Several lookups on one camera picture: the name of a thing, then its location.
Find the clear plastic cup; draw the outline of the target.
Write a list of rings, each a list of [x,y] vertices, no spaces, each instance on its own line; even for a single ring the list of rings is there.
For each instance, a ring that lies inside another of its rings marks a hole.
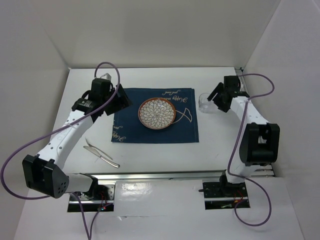
[[[202,93],[198,98],[198,107],[202,113],[214,114],[218,111],[218,107],[213,101],[208,101],[209,93]]]

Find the floral ceramic plate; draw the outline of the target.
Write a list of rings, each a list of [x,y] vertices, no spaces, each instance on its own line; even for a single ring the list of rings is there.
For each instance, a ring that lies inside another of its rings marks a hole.
[[[144,101],[138,109],[139,121],[148,129],[169,127],[176,118],[174,105],[165,98],[154,97]]]

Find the blue fish placemat cloth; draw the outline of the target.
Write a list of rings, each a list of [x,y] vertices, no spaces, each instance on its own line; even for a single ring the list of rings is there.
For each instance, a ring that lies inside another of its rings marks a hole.
[[[113,143],[134,144],[184,144],[198,143],[199,131],[195,90],[193,88],[126,88],[132,105],[115,113],[113,118]],[[176,110],[172,124],[163,129],[144,126],[138,117],[143,102],[164,98]]]

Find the silver fork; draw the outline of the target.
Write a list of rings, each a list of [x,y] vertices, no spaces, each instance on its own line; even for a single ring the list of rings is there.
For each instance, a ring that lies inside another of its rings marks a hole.
[[[113,161],[113,158],[111,156],[109,156],[107,153],[105,153],[104,151],[102,151],[101,149],[99,149],[98,147],[92,145],[89,140],[85,137],[85,141],[87,143],[87,145],[95,150],[97,150],[99,153],[101,153],[102,155],[104,155],[106,158],[108,158],[109,160]]]

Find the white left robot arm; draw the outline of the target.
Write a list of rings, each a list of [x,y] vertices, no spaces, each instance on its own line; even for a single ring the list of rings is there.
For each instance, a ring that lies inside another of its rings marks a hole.
[[[58,132],[36,155],[27,155],[22,161],[26,186],[32,190],[60,198],[65,193],[81,192],[88,200],[99,193],[98,179],[82,173],[67,175],[65,162],[83,134],[103,114],[112,115],[132,103],[121,84],[113,86],[110,79],[95,78],[72,106]]]

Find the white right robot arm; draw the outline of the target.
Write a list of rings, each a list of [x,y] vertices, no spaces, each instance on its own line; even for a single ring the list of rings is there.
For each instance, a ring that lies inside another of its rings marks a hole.
[[[230,196],[240,184],[250,177],[259,167],[277,161],[280,140],[280,127],[266,120],[253,105],[252,100],[272,94],[275,86],[264,94],[249,95],[241,90],[237,75],[224,76],[223,82],[211,92],[208,101],[227,113],[234,112],[240,119],[235,145],[228,161],[224,180],[218,184],[223,196]]]

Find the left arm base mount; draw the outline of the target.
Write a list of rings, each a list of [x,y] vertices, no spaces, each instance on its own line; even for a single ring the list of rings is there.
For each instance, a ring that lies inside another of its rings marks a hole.
[[[93,192],[76,192],[85,213],[113,212],[115,208],[115,182],[98,183],[98,188]]]

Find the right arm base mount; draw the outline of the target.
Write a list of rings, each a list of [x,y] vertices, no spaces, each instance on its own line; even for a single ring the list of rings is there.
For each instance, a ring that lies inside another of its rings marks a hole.
[[[250,208],[250,201],[245,183],[234,186],[222,186],[220,182],[203,182],[198,190],[203,194],[206,210],[227,210],[237,208]]]

